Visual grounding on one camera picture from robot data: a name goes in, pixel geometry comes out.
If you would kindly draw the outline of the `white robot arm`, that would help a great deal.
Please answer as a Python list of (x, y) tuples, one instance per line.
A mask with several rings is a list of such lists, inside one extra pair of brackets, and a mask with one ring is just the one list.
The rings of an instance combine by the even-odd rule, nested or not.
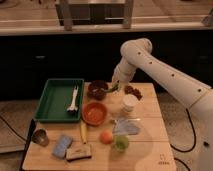
[(124, 42), (122, 56), (114, 69), (112, 82), (129, 83), (137, 69), (141, 69), (161, 87), (197, 115), (204, 124), (197, 171), (213, 171), (213, 88), (167, 65), (151, 55), (152, 43), (147, 38)]

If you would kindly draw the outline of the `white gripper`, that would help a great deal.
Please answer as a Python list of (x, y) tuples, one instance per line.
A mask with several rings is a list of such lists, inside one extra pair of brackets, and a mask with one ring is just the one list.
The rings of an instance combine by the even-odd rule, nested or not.
[(116, 66), (112, 76), (113, 83), (126, 83), (127, 82), (127, 75), (126, 73), (119, 67)]

